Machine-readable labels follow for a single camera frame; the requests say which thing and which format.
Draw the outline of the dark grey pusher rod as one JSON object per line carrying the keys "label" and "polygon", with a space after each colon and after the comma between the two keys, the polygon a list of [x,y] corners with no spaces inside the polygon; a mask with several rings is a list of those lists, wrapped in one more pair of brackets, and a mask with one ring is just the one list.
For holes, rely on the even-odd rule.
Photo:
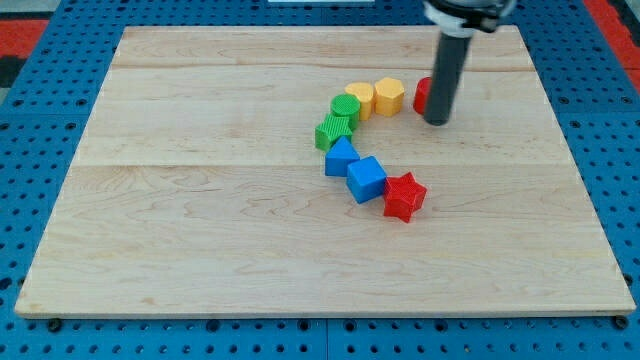
{"label": "dark grey pusher rod", "polygon": [[443,126],[450,119],[470,42],[470,37],[440,34],[423,114],[430,125]]}

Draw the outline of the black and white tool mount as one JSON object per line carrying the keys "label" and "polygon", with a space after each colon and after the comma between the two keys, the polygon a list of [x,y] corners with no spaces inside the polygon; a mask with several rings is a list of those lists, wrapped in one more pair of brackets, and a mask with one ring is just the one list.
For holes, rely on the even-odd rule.
{"label": "black and white tool mount", "polygon": [[516,7],[516,0],[423,0],[425,17],[455,38],[476,31],[494,33]]}

